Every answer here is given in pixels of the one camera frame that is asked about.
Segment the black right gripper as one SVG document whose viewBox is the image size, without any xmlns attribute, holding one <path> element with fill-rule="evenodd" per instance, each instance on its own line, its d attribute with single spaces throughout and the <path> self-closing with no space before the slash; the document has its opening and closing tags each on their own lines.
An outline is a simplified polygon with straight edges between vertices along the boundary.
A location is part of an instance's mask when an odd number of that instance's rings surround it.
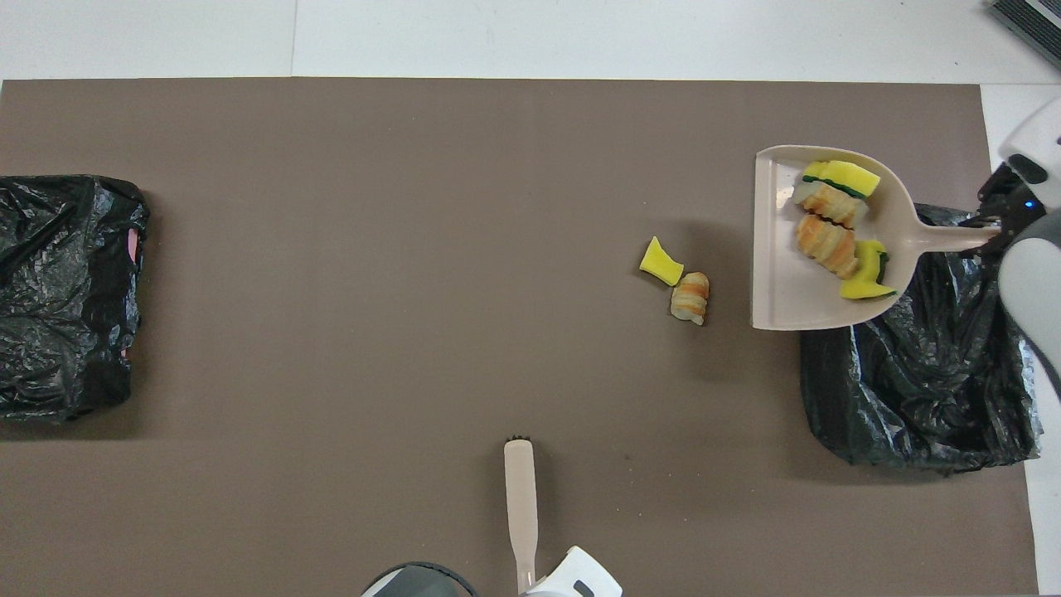
<svg viewBox="0 0 1061 597">
<path fill-rule="evenodd" d="M 981 186 L 981 214 L 962 221 L 962 227 L 998 227 L 982 245 L 982 252 L 1005 252 L 1013 239 L 1044 216 L 1044 206 L 1034 197 L 1023 178 L 1001 163 Z"/>
</svg>

